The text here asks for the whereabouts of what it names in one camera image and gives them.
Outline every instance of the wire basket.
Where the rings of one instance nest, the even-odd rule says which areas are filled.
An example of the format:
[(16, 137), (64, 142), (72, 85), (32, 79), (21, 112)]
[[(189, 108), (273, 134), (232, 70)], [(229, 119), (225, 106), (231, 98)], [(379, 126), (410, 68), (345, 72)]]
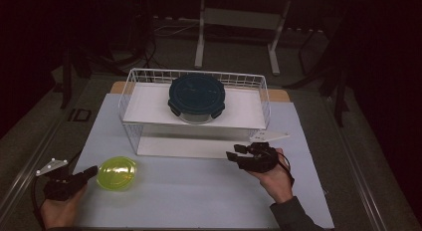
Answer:
[[(247, 91), (255, 93), (258, 98), (259, 113), (262, 113), (263, 127), (238, 128), (213, 126), (213, 124), (198, 125), (189, 123), (181, 125), (180, 123), (161, 123), (160, 121), (146, 122), (127, 118), (129, 113), (133, 113), (131, 105), (141, 103), (136, 100), (140, 96), (145, 96), (145, 93), (141, 93), (139, 95), (139, 89), (145, 89), (147, 86), (169, 87), (173, 80), (188, 74), (203, 74), (212, 76), (224, 85), (226, 93), (227, 91)], [(118, 112), (120, 120), (130, 140), (130, 144), (135, 152), (138, 149), (142, 133), (146, 128), (148, 130), (153, 128), (154, 133), (158, 135), (163, 135), (165, 133), (174, 133), (174, 135), (182, 136), (191, 135), (195, 137), (198, 135), (204, 135), (204, 137), (206, 136), (207, 138), (212, 137), (216, 139), (225, 139), (227, 138), (227, 135), (237, 135), (245, 136), (245, 139), (247, 139), (258, 129), (266, 129), (271, 115), (269, 95), (264, 76), (208, 71), (157, 69), (132, 69), (130, 71), (118, 103)]]

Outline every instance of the wrist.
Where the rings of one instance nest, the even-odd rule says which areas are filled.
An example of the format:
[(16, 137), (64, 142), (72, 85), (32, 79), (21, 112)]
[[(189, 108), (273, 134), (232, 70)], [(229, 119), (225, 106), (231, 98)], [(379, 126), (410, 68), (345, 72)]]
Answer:
[(293, 194), (292, 193), (281, 193), (281, 194), (276, 194), (273, 197), (274, 201), (277, 204), (281, 204), (281, 203), (285, 203), (291, 199), (293, 199)]

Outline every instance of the white paper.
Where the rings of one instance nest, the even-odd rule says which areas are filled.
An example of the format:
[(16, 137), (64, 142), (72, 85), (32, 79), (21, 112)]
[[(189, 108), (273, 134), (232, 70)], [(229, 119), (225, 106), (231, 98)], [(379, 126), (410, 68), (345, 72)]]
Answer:
[[(111, 229), (268, 229), (278, 228), (269, 206), (274, 202), (259, 181), (225, 159), (136, 155), (118, 118), (119, 95), (107, 95), (78, 160), (75, 172), (115, 156), (136, 162), (129, 189), (119, 192), (89, 182), (76, 225)], [(309, 217), (333, 228), (317, 171), (295, 107), (271, 103), (270, 127), (288, 130), (281, 145), (296, 179), (294, 194)], [(295, 144), (295, 138), (302, 144)]]

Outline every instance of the sleeve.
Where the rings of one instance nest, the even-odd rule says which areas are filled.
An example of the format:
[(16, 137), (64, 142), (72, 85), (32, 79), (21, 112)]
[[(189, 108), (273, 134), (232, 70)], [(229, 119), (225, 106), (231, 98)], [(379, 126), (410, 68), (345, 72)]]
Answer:
[(314, 224), (296, 196), (285, 203), (273, 204), (270, 209), (282, 231), (324, 230)]
[(82, 231), (82, 229), (76, 227), (60, 227), (47, 229), (46, 231)]

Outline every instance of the dark blue lid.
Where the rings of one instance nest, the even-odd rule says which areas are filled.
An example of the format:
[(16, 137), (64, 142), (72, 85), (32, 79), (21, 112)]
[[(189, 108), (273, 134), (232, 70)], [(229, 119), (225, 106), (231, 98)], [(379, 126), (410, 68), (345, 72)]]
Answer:
[(224, 85), (211, 76), (189, 74), (173, 80), (168, 105), (177, 115), (219, 116), (224, 109)]

